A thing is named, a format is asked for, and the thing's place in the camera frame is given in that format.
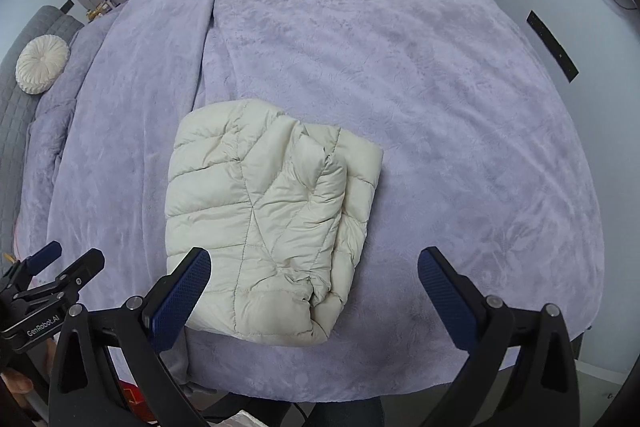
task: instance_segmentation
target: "white round pillow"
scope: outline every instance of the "white round pillow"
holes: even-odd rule
[[[56,35],[42,35],[29,42],[15,65],[15,81],[29,94],[45,92],[62,73],[69,46]]]

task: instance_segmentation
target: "gray upholstered headboard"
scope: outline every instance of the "gray upholstered headboard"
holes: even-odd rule
[[[32,39],[49,34],[57,35],[69,43],[80,28],[82,23],[71,15],[65,15],[53,6],[43,6],[0,62],[0,253],[13,251],[28,128],[40,99],[39,95],[26,94],[18,87],[15,64],[20,52]],[[8,266],[4,255],[0,255],[3,273]]]

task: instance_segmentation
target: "folded down jacket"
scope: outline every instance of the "folded down jacket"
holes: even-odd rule
[[[327,340],[367,235],[382,150],[260,100],[180,123],[166,194],[167,269],[192,247],[211,277],[187,325],[276,346]]]

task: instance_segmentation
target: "purple bed sheet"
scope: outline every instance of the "purple bed sheet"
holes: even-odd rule
[[[604,245],[587,161],[539,58],[493,0],[130,0],[78,34],[40,102],[20,254],[60,241],[50,277],[100,248],[105,270],[82,301],[116,307],[144,295],[166,269],[178,122],[239,98],[378,143],[380,185],[327,343],[271,347],[187,330],[171,353],[180,378],[289,401],[452,380],[466,353],[418,281],[430,245],[484,293],[526,309],[555,302],[572,336],[591,324]]]

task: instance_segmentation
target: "black strip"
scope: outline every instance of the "black strip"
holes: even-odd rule
[[[560,45],[560,42],[556,40],[549,31],[549,28],[545,26],[545,23],[543,23],[533,11],[531,11],[529,17],[527,17],[527,22],[529,23],[529,26],[533,28],[533,31],[538,34],[542,43],[551,52],[553,58],[555,58],[558,63],[558,66],[560,66],[566,77],[569,79],[569,82],[571,82],[578,74],[578,68],[575,67],[575,64],[569,58],[569,55],[566,54],[566,51]]]
[[[580,357],[580,350],[582,349],[583,338],[584,338],[584,333],[581,333],[571,341],[571,350],[574,352],[574,360],[578,360],[578,357]]]
[[[74,2],[72,0],[66,0],[66,2],[62,5],[62,8],[60,8],[60,11],[62,13],[69,13],[69,10],[71,10],[73,6]]]

